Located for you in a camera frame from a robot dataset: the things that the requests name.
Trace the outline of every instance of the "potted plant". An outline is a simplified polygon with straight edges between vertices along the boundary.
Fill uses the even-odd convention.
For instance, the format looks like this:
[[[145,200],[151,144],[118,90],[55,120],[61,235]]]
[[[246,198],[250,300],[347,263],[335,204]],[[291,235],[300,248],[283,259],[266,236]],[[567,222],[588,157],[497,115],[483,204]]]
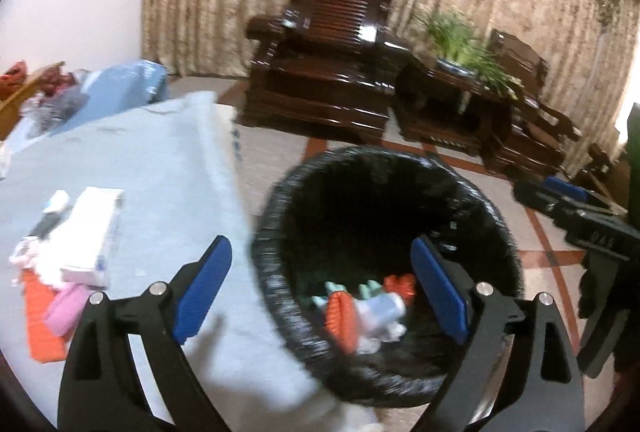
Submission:
[[[424,27],[436,49],[438,66],[467,78],[482,82],[485,87],[493,89],[497,94],[516,98],[512,89],[518,80],[509,76],[496,62],[481,40],[475,35],[474,25],[462,13],[451,10],[414,13],[414,18]],[[463,94],[458,112],[464,112],[470,94]]]

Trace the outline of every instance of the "black trash bag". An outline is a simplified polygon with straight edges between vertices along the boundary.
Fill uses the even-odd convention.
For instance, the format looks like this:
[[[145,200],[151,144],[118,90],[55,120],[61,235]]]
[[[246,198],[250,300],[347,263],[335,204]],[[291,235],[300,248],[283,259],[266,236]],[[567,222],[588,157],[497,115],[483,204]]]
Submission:
[[[443,256],[504,295],[523,293],[522,266],[497,208],[435,155],[381,147],[318,154],[274,187],[252,244],[260,289],[287,348],[343,401],[409,407],[433,399],[458,346],[416,286],[399,342],[343,353],[310,297],[325,281],[350,293],[368,279],[412,272],[426,233]]]

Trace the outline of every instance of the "white box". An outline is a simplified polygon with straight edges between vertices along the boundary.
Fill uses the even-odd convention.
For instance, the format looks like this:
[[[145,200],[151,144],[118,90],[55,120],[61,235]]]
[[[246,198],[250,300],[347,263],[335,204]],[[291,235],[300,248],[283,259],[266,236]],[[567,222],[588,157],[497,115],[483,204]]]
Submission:
[[[118,215],[124,191],[88,187],[80,194],[64,228],[56,235],[62,280],[106,287],[106,266],[118,235]]]

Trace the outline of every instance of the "orange plastic item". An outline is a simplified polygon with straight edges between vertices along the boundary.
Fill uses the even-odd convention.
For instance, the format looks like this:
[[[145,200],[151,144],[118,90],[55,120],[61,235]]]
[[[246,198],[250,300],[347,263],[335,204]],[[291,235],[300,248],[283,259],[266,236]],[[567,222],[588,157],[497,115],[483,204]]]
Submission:
[[[387,293],[398,293],[404,303],[409,305],[415,296],[415,275],[407,273],[400,278],[389,275],[385,278],[384,288]]]
[[[42,316],[56,296],[56,291],[42,284],[31,270],[22,271],[27,338],[31,357],[41,364],[66,358],[65,339],[58,338],[42,322]]]
[[[353,298],[346,291],[334,291],[329,297],[324,323],[347,354],[358,348],[358,314]]]

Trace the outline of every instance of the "wooden armchair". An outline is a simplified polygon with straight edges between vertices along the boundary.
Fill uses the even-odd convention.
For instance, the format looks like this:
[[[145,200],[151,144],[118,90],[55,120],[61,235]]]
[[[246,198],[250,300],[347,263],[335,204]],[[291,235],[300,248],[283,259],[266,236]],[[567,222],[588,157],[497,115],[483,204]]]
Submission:
[[[511,34],[493,30],[488,44],[508,74],[522,82],[511,108],[496,110],[493,132],[484,142],[482,159],[488,170],[508,166],[547,176],[564,161],[564,137],[580,139],[580,131],[567,116],[540,102],[548,66],[527,44]]]
[[[252,18],[246,35],[260,45],[242,124],[285,117],[378,142],[394,81],[410,55],[386,29],[390,2],[290,0],[282,16]]]
[[[622,151],[616,162],[612,162],[597,143],[589,145],[588,153],[591,161],[575,174],[571,182],[627,208],[631,166],[627,161],[626,150]]]

